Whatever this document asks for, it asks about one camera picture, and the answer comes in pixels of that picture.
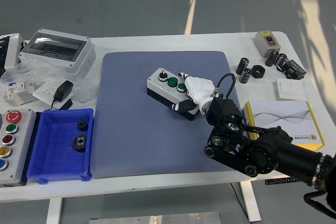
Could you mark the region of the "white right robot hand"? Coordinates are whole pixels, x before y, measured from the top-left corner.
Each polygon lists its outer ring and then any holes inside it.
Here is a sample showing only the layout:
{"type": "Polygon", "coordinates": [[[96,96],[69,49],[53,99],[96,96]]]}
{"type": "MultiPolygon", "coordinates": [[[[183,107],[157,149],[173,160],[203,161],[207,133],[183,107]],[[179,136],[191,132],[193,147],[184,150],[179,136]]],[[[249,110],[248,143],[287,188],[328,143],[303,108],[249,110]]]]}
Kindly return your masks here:
{"type": "Polygon", "coordinates": [[[190,99],[173,104],[172,109],[182,113],[193,110],[198,105],[201,114],[205,116],[212,100],[217,97],[218,89],[211,80],[192,77],[185,72],[178,75],[185,80],[190,99]]]}

